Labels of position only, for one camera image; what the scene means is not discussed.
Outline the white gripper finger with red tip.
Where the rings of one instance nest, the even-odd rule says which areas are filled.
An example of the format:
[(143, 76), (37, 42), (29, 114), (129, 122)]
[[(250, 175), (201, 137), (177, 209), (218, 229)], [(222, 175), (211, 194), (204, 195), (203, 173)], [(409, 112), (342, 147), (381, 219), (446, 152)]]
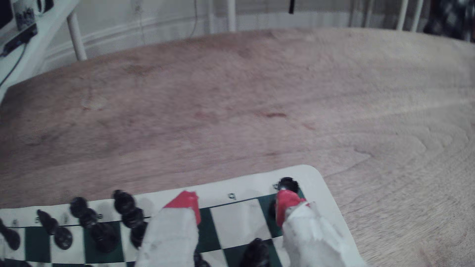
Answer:
[(135, 267), (194, 267), (201, 222), (198, 195), (182, 191), (156, 211), (135, 260)]
[(291, 267), (367, 267), (348, 228), (315, 201), (291, 190), (276, 194), (276, 223)]

